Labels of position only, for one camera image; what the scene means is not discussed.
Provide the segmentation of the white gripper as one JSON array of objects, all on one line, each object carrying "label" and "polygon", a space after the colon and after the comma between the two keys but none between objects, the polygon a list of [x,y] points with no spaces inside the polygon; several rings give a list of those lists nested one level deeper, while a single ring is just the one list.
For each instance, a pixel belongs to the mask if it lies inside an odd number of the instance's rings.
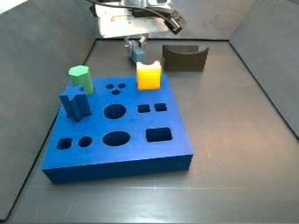
[{"label": "white gripper", "polygon": [[128,9],[96,5],[97,28],[104,39],[124,37],[126,53],[132,54],[129,36],[141,35],[140,47],[145,47],[148,33],[166,32],[164,20],[157,16],[133,17]]}]

